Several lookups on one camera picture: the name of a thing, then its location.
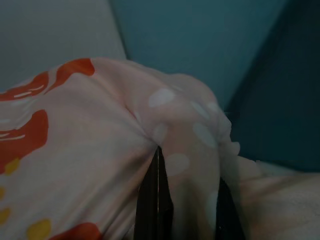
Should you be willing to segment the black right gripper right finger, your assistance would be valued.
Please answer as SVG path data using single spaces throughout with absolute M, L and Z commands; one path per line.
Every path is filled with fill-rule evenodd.
M 216 240 L 246 240 L 232 193 L 222 178 L 216 204 Z

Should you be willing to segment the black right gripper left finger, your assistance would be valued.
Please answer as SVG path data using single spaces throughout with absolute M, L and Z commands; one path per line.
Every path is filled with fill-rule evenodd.
M 174 205 L 158 147 L 139 186 L 133 240 L 172 240 Z

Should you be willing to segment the pink orange patterned pillow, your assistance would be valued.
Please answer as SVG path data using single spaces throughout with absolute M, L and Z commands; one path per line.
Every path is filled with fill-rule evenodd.
M 81 58 L 0 92 L 0 240 L 134 240 L 155 151 L 172 240 L 216 240 L 222 178 L 245 240 L 320 240 L 320 174 L 239 156 L 197 79 Z

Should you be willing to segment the teal upholstered bed frame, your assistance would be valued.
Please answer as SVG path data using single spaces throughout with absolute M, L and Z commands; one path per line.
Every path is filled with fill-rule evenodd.
M 320 0 L 109 0 L 127 57 L 205 83 L 240 155 L 320 172 Z

